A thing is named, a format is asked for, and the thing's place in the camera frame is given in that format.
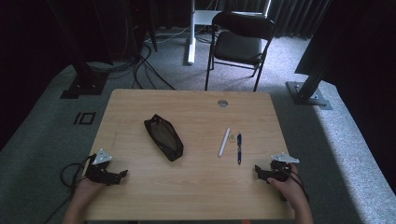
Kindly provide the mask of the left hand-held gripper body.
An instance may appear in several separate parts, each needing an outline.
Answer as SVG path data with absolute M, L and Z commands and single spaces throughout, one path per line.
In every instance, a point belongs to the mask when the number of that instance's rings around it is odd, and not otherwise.
M 119 174 L 110 173 L 106 170 L 111 160 L 112 157 L 101 148 L 89 157 L 85 176 L 92 182 L 102 184 L 106 184 L 110 179 L 120 178 Z

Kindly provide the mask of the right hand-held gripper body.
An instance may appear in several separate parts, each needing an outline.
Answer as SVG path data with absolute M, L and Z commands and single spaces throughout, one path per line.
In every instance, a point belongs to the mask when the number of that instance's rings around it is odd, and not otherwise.
M 269 178 L 285 182 L 291 174 L 291 163 L 299 163 L 300 160 L 292 157 L 291 155 L 281 152 L 272 156 L 272 161 L 270 162 L 270 170 L 266 171 Z

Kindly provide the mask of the person's right hand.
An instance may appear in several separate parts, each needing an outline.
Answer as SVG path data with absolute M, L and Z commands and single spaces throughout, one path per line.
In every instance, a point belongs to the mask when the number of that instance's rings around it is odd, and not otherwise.
M 290 164 L 290 167 L 291 174 L 285 182 L 281 182 L 273 178 L 268 178 L 267 180 L 270 185 L 278 189 L 283 194 L 290 203 L 290 206 L 293 207 L 297 203 L 307 203 L 307 200 L 301 187 L 297 167 L 293 163 Z

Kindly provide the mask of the person's left hand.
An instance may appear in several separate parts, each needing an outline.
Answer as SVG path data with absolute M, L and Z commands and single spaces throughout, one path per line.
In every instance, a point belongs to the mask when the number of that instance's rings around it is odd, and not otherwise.
M 105 184 L 92 182 L 85 178 L 78 183 L 73 200 L 78 204 L 89 204 L 105 187 Z

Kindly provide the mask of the white pen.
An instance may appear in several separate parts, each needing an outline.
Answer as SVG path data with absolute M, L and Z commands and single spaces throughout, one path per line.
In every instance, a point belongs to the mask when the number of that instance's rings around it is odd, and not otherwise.
M 229 134 L 230 134 L 230 130 L 231 130 L 230 128 L 227 128 L 226 131 L 225 131 L 225 134 L 223 136 L 223 139 L 222 139 L 222 142 L 221 142 L 221 145 L 220 145 L 220 148 L 219 148 L 219 153 L 218 153 L 218 157 L 219 158 L 222 156 L 222 154 L 224 152 L 224 149 L 226 147 L 226 144 L 227 144 L 227 141 L 228 141 L 228 137 L 229 137 Z

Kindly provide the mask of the black mesh pencil case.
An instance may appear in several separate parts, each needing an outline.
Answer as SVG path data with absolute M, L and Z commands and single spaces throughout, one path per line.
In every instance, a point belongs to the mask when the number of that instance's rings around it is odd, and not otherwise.
M 183 155 L 184 145 L 176 129 L 168 120 L 155 114 L 144 121 L 149 136 L 169 161 L 175 161 Z

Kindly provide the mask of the black metal stand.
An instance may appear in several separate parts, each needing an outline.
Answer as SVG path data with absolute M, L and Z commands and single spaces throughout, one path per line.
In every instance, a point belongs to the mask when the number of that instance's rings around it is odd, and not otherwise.
M 80 95 L 101 95 L 109 73 L 93 71 L 87 65 L 72 28 L 68 24 L 66 16 L 61 11 L 59 1 L 46 1 L 60 27 L 61 45 L 76 71 L 76 76 L 72 84 L 62 93 L 61 98 L 77 99 Z
M 322 109 L 331 109 L 330 103 L 318 89 L 325 77 L 325 68 L 332 51 L 332 36 L 326 34 L 327 11 L 332 0 L 324 0 L 324 3 L 313 37 L 295 69 L 296 74 L 307 75 L 307 78 L 304 82 L 288 81 L 286 86 L 296 105 L 317 105 Z

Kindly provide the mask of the black folding chair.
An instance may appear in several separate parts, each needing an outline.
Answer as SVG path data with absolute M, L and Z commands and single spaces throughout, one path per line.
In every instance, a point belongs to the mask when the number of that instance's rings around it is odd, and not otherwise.
M 275 36 L 275 23 L 263 15 L 220 12 L 212 19 L 211 42 L 205 75 L 208 89 L 214 64 L 225 64 L 253 71 L 257 74 L 256 91 L 269 46 Z

